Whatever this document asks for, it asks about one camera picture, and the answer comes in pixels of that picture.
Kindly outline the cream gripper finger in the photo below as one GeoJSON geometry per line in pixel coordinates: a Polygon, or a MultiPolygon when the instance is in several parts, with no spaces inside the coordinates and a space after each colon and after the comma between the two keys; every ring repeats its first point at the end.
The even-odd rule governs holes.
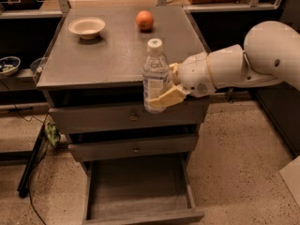
{"type": "Polygon", "coordinates": [[[178,78],[178,69],[178,63],[173,63],[169,65],[169,80],[172,81],[174,84],[180,83],[180,79],[178,78]]]}
{"type": "Polygon", "coordinates": [[[183,102],[187,95],[189,91],[182,85],[173,85],[162,95],[148,99],[148,102],[152,108],[167,108],[183,102]]]}

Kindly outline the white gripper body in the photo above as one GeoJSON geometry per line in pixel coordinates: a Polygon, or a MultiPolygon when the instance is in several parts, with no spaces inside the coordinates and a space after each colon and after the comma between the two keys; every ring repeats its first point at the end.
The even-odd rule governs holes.
{"type": "Polygon", "coordinates": [[[192,55],[181,63],[178,79],[187,93],[195,98],[209,96],[217,91],[208,69],[207,52],[192,55]]]}

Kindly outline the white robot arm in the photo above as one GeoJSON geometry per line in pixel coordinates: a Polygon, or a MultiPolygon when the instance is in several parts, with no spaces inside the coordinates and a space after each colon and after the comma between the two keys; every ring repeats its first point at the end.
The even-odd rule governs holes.
{"type": "Polygon", "coordinates": [[[300,34],[281,22],[252,27],[244,44],[201,52],[169,65],[166,90],[149,98],[150,107],[166,108],[187,96],[201,98],[225,87],[263,87],[288,83],[300,90],[300,34]]]}

